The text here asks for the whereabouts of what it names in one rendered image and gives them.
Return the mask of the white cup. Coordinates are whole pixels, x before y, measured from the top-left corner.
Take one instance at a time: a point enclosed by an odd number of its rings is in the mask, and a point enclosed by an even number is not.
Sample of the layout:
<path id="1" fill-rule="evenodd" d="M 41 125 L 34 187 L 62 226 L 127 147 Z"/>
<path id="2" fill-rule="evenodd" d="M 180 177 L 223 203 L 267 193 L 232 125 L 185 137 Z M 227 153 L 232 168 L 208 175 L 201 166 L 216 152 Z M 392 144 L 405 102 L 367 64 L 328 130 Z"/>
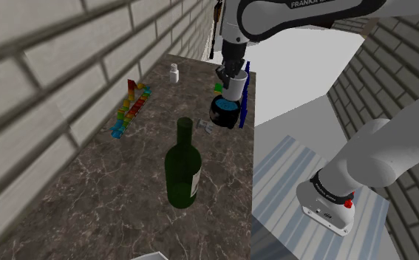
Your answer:
<path id="1" fill-rule="evenodd" d="M 242 92 L 248 79 L 248 73 L 240 70 L 234 78 L 229 78 L 227 84 L 224 84 L 222 97 L 229 101 L 238 101 L 242 97 Z"/>

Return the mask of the blue flat board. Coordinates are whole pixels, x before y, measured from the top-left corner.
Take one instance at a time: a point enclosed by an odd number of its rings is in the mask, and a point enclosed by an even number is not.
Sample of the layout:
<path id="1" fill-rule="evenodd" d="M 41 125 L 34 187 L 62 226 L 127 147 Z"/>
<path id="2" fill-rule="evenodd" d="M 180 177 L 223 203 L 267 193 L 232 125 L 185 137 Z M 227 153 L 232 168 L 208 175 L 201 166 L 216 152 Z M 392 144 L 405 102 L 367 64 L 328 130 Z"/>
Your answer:
<path id="1" fill-rule="evenodd" d="M 245 65 L 245 72 L 247 74 L 247 79 L 246 79 L 244 89 L 243 89 L 243 92 L 242 92 L 242 102 L 241 102 L 241 110 L 240 110 L 240 116 L 239 116 L 239 119 L 240 119 L 239 128 L 240 129 L 242 129 L 243 126 L 244 126 L 245 118 L 246 118 L 247 111 L 248 111 L 247 110 L 247 102 L 248 102 L 248 86 L 249 86 L 249 83 L 250 83 L 250 65 L 251 65 L 250 61 L 247 61 L 246 65 Z"/>

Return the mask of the black bowl with blue inside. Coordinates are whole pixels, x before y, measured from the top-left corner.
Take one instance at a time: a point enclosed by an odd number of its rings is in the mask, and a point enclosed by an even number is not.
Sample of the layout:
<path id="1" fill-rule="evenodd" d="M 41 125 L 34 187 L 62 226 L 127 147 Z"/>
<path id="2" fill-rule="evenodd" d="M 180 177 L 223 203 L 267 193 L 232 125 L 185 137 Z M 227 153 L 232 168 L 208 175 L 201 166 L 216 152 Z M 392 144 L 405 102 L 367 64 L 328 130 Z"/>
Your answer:
<path id="1" fill-rule="evenodd" d="M 239 101 L 226 100 L 222 95 L 217 95 L 211 102 L 209 115 L 215 125 L 232 129 L 238 121 L 240 111 Z"/>

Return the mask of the small grey metal piece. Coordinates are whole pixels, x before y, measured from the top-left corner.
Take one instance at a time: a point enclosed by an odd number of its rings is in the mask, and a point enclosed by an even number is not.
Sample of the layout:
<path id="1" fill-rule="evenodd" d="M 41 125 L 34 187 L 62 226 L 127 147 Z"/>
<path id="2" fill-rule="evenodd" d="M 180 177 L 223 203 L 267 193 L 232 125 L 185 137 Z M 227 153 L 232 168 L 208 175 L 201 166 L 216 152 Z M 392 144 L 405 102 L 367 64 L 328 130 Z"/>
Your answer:
<path id="1" fill-rule="evenodd" d="M 197 121 L 197 129 L 205 129 L 205 131 L 210 134 L 212 132 L 213 129 L 213 123 L 208 122 L 208 121 L 204 121 L 201 118 Z"/>

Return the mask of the rainbow coloured block toy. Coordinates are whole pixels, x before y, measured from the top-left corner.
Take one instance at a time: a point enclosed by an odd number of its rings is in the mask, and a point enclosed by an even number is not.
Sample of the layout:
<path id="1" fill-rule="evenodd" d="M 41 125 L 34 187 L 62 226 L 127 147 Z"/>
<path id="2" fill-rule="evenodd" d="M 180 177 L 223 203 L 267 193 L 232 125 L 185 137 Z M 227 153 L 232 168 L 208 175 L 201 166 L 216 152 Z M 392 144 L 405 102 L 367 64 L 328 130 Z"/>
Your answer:
<path id="1" fill-rule="evenodd" d="M 143 83 L 136 83 L 128 79 L 128 98 L 123 101 L 123 106 L 117 111 L 117 121 L 110 128 L 113 138 L 120 139 L 137 114 L 150 98 L 152 91 Z"/>

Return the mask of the dark green wine bottle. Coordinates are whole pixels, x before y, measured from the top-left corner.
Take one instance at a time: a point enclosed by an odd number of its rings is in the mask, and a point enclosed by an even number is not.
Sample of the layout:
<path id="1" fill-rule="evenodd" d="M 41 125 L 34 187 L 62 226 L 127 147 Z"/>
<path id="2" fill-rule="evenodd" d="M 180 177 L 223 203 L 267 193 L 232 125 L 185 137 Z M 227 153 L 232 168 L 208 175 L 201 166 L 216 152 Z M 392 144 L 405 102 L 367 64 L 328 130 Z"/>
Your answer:
<path id="1" fill-rule="evenodd" d="M 188 208 L 197 197 L 202 159 L 192 145 L 193 121 L 177 120 L 177 143 L 165 157 L 166 190 L 169 203 L 179 209 Z"/>

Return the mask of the blue white striped robot stand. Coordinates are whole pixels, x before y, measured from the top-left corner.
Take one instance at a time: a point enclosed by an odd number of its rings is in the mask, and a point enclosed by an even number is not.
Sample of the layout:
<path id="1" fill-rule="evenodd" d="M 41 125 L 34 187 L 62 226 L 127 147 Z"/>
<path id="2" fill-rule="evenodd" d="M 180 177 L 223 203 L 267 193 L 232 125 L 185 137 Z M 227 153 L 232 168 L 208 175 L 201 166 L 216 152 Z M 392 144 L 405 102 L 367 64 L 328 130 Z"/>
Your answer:
<path id="1" fill-rule="evenodd" d="M 367 187 L 355 194 L 355 221 L 339 236 L 305 214 L 296 186 L 326 164 L 286 136 L 253 173 L 251 260 L 378 260 L 389 202 Z"/>

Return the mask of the white flat object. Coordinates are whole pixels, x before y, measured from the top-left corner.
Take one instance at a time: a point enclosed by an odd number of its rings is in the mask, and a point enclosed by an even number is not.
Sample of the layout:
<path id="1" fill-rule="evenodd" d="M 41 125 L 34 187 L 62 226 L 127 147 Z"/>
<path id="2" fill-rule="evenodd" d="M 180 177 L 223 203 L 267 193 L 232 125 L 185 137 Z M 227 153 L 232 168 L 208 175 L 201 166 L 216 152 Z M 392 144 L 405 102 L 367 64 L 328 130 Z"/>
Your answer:
<path id="1" fill-rule="evenodd" d="M 168 260 L 160 251 L 154 253 L 147 253 L 142 256 L 138 256 L 131 260 Z"/>

